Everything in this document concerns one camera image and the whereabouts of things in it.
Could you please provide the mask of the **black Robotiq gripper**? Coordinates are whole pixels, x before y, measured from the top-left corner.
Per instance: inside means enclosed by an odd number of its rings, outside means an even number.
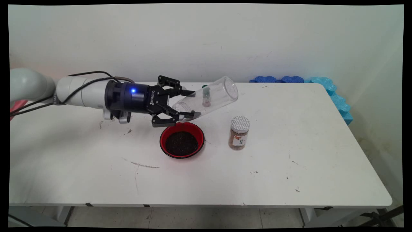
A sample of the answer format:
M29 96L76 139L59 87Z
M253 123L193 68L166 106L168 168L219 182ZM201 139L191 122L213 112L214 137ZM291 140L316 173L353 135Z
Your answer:
M152 126L172 127L184 119L193 120L201 116L198 111L176 111L169 106L169 98L190 96L195 91L188 91L177 79L163 75L158 76L157 85L109 81L105 89L105 106L113 116L124 116L130 113L153 115ZM164 113L168 119L159 118Z

